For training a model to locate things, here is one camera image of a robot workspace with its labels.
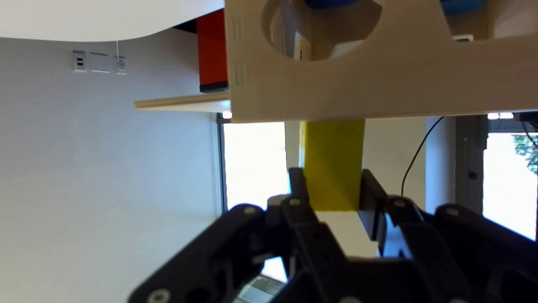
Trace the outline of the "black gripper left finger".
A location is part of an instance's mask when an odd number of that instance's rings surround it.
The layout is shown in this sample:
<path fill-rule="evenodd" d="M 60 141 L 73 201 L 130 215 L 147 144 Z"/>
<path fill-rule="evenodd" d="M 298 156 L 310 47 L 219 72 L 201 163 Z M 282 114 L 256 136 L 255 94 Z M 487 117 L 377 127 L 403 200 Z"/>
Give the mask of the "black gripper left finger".
<path fill-rule="evenodd" d="M 347 294 L 346 257 L 309 205 L 305 173 L 288 168 L 290 191 L 261 210 L 240 203 L 219 215 L 179 252 L 132 289 L 127 303 L 231 303 L 280 257 L 288 276 L 277 303 L 339 303 Z"/>

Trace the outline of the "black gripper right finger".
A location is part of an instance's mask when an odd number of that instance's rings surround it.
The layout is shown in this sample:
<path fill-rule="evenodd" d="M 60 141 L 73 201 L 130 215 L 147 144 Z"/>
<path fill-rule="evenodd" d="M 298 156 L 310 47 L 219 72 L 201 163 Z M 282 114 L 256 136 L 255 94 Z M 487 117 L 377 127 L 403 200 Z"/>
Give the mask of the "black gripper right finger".
<path fill-rule="evenodd" d="M 538 303 L 535 240 L 456 203 L 425 212 L 367 169 L 357 215 L 377 247 L 357 264 L 374 303 Z"/>

